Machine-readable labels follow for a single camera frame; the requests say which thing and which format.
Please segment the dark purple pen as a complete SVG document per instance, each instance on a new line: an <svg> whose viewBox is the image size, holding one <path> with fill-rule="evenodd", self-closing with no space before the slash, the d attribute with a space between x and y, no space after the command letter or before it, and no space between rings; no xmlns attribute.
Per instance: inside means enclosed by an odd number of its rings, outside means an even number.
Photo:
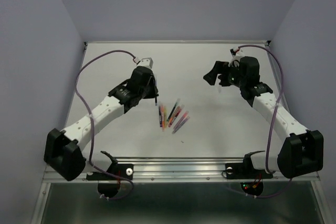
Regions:
<svg viewBox="0 0 336 224"><path fill-rule="evenodd" d="M158 105L158 111L159 111L159 123L160 123L160 127L162 127L162 112L161 112L160 105Z"/></svg>

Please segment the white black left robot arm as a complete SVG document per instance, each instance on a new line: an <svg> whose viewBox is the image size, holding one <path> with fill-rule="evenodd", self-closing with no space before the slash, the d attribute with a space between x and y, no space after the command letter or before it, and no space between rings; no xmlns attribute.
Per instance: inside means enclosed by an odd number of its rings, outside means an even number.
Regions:
<svg viewBox="0 0 336 224"><path fill-rule="evenodd" d="M142 99L157 96L152 68L135 67L131 77L113 88L87 115L62 130L52 129L48 133L44 161L67 181L74 180L87 163L93 164L95 136Z"/></svg>

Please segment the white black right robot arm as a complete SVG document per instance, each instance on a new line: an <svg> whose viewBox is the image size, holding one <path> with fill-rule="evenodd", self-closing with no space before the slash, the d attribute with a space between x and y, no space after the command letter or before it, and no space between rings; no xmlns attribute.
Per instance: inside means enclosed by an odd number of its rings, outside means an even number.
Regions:
<svg viewBox="0 0 336 224"><path fill-rule="evenodd" d="M234 168L248 177L261 171L282 173L292 179L323 168L323 135L300 124L277 100L272 89L260 81L260 65L254 57L234 57L231 62L217 61L203 79L211 86L236 86L243 99L270 124L269 133L283 141L279 153L271 155L270 144L264 151L244 156L242 167Z"/></svg>

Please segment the yellow pen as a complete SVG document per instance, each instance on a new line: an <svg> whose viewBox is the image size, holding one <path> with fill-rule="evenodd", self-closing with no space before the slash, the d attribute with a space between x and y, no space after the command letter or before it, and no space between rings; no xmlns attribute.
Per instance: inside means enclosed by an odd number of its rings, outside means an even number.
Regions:
<svg viewBox="0 0 336 224"><path fill-rule="evenodd" d="M165 131L166 124L167 124L167 114L166 114L166 106L165 105L162 106L162 110L163 110L163 122L162 122L162 124L163 124L163 130Z"/></svg>

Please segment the green pen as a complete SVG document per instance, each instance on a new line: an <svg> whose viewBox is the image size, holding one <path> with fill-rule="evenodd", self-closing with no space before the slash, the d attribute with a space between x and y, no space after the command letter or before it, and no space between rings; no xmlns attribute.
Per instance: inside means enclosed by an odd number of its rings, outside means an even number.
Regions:
<svg viewBox="0 0 336 224"><path fill-rule="evenodd" d="M171 112L170 112L170 114L169 114L169 116L168 116L168 118L167 118L167 122L169 122L169 120L171 119L171 117L172 117L172 115L173 115L175 109L177 108L179 102L180 102L180 98L178 98L178 99L176 100L176 102L174 103L174 105L173 105L173 107L172 107L172 109L171 109Z"/></svg>

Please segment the orange brown pen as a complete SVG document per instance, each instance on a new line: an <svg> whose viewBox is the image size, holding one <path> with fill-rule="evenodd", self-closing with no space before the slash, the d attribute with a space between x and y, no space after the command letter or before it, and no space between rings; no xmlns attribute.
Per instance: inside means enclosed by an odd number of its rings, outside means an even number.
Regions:
<svg viewBox="0 0 336 224"><path fill-rule="evenodd" d="M177 106L175 111L173 112L173 115L169 119L168 127L171 127L171 125L173 124L173 121L175 120L175 118L176 118L177 114L180 112L180 110L181 110L181 107Z"/></svg>

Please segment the aluminium rail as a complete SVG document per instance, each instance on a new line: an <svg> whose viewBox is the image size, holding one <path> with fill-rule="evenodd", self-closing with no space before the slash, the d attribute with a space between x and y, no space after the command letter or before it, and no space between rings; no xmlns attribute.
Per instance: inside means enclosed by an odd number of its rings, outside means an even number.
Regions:
<svg viewBox="0 0 336 224"><path fill-rule="evenodd" d="M222 176L222 171L227 164L241 163L242 158L120 158L118 164L133 164L133 182L144 183L215 183L233 182ZM96 165L107 169L111 161L107 157L96 161ZM87 173L94 172L90 165L87 165L77 178L71 183L84 183ZM293 179L298 181L320 181L318 172L302 175ZM49 165L46 166L43 182L45 183L66 183L61 175L54 171Z"/></svg>

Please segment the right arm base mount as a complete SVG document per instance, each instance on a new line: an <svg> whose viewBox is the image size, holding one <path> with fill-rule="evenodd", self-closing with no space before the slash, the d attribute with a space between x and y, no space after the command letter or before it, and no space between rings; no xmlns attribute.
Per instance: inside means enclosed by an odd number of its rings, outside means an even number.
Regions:
<svg viewBox="0 0 336 224"><path fill-rule="evenodd" d="M261 153L261 151L246 154L243 161L240 163L225 164L225 168L222 171L222 176L229 180L253 179L252 182L241 182L240 186L245 195L254 198L262 198L261 194L264 190L264 183L262 180L273 178L273 174L267 173L265 169L255 169L253 167L251 157L258 153Z"/></svg>

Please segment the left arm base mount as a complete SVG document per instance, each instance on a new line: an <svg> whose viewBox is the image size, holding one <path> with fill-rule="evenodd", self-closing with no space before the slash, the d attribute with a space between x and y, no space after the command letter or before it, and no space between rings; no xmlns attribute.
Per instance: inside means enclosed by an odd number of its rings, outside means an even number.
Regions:
<svg viewBox="0 0 336 224"><path fill-rule="evenodd" d="M107 170L95 169L93 172L87 172L86 180L98 182L97 192L101 199L113 201L127 197L134 190L134 165L118 163L118 160L106 151L101 153L110 160L109 167Z"/></svg>

